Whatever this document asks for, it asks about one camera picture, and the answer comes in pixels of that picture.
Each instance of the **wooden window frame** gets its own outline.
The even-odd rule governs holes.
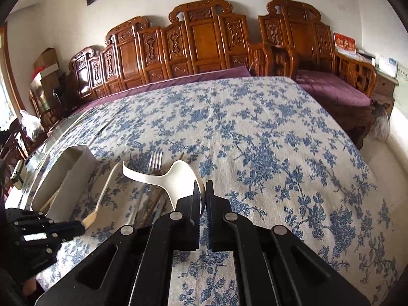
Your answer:
[[[3,26],[0,26],[0,38],[2,40],[1,47],[3,47],[5,61],[6,61],[6,70],[5,70],[5,74],[3,74],[3,77],[7,77],[9,81],[12,93],[8,93],[8,94],[9,96],[12,95],[14,97],[14,101],[17,103],[17,107],[14,107],[14,109],[17,110],[16,113],[18,113],[20,110],[26,110],[26,109],[21,100],[21,96],[18,92],[16,81],[14,80],[14,76],[13,76],[13,70],[11,68],[9,46],[8,46],[8,39],[7,39],[7,22],[5,22]]]

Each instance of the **white ladle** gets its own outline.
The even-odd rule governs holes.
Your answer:
[[[182,160],[174,162],[169,171],[162,176],[142,174],[129,169],[127,163],[123,162],[123,174],[134,181],[162,187],[170,197],[173,210],[176,209],[178,199],[193,194],[194,181],[197,181],[201,196],[200,213],[202,214],[204,211],[206,202],[204,183],[200,175],[188,163]]]

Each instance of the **silver screw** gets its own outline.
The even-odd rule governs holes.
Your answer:
[[[273,232],[277,235],[285,235],[288,232],[288,229],[286,229],[284,226],[276,226],[273,228]]]
[[[183,214],[181,214],[180,212],[172,212],[170,214],[170,218],[174,221],[181,220],[183,218]]]
[[[120,233],[121,233],[122,235],[127,236],[127,235],[132,234],[133,230],[134,230],[134,229],[133,229],[132,226],[123,226],[123,227],[120,229]]]
[[[229,212],[225,214],[225,219],[228,221],[236,221],[238,219],[238,215],[234,212]]]

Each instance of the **table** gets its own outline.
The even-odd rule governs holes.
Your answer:
[[[406,265],[388,248],[396,232],[387,194],[337,123],[289,78],[191,83],[94,107],[55,143],[30,181],[28,204],[58,155],[77,144],[89,144],[98,166],[72,219],[92,211],[117,162],[145,172],[153,150],[165,161],[185,152],[235,212],[266,228],[285,225],[370,301],[381,301]],[[126,224],[141,190],[119,174],[93,226],[63,244],[58,263],[38,275],[42,286]],[[232,253],[207,249],[205,216],[200,235],[198,251],[174,255],[169,304],[236,305]]]

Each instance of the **window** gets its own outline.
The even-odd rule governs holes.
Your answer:
[[[24,109],[14,82],[7,47],[7,24],[0,27],[0,130],[9,124]]]

